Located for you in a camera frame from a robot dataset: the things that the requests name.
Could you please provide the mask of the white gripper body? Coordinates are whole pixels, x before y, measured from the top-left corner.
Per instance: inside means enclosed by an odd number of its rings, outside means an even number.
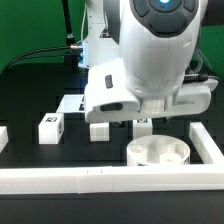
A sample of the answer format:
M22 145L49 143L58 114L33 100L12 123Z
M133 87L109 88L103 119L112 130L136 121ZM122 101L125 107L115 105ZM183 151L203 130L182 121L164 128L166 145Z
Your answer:
M186 76L180 90L167 98L143 99L125 86L120 59L91 68L84 91L85 121L121 122L200 114L207 110L218 81L204 74Z

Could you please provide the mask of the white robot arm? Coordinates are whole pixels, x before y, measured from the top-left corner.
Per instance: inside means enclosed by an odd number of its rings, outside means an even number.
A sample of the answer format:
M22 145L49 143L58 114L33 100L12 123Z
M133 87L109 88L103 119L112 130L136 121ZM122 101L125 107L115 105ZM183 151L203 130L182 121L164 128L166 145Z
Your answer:
M85 0L88 123L200 114L217 81L186 70L208 0Z

